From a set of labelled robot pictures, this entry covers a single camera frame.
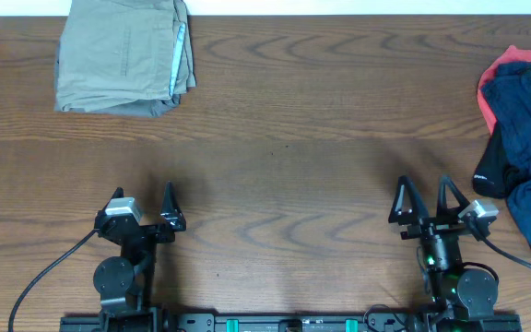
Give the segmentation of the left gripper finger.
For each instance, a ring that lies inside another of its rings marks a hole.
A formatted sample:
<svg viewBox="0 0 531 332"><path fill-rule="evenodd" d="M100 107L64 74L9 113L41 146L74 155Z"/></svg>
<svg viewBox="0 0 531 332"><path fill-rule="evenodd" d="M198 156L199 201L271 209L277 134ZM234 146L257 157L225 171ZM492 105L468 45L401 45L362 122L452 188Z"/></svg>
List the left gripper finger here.
<svg viewBox="0 0 531 332"><path fill-rule="evenodd" d="M160 215L173 231L186 231L186 219L177 202L172 182L167 182Z"/></svg>
<svg viewBox="0 0 531 332"><path fill-rule="evenodd" d="M116 199L116 198L123 198L124 197L124 189L122 187L117 187L116 190L113 192L110 200Z"/></svg>

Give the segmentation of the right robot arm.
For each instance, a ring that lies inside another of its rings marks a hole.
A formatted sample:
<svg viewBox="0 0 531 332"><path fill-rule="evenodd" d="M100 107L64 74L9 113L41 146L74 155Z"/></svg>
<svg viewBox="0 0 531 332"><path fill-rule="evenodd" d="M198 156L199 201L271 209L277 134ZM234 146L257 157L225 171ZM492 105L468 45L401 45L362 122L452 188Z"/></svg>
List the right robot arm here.
<svg viewBox="0 0 531 332"><path fill-rule="evenodd" d="M388 221L406 229L403 240L418 240L418 264L432 303L410 315L407 331L483 331L483 319L494 316L499 277L489 266L465 262L459 238L476 240L489 234L499 210L489 200L473 202L447 176L440 179L436 213L432 216L413 182L397 180Z"/></svg>

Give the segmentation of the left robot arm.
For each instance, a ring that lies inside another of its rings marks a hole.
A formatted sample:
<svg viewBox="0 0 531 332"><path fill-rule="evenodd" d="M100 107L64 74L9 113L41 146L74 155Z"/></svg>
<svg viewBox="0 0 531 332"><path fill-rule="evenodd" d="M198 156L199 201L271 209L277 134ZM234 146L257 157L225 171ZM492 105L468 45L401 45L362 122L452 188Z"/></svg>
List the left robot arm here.
<svg viewBox="0 0 531 332"><path fill-rule="evenodd" d="M186 230L172 183L167 183L160 214L162 222L142 225L143 212L136 200L119 187L94 219L98 236L121 248L118 256L103 260L93 284L100 295L102 331L161 331L160 308L150 304L156 265L156 248L172 243Z"/></svg>

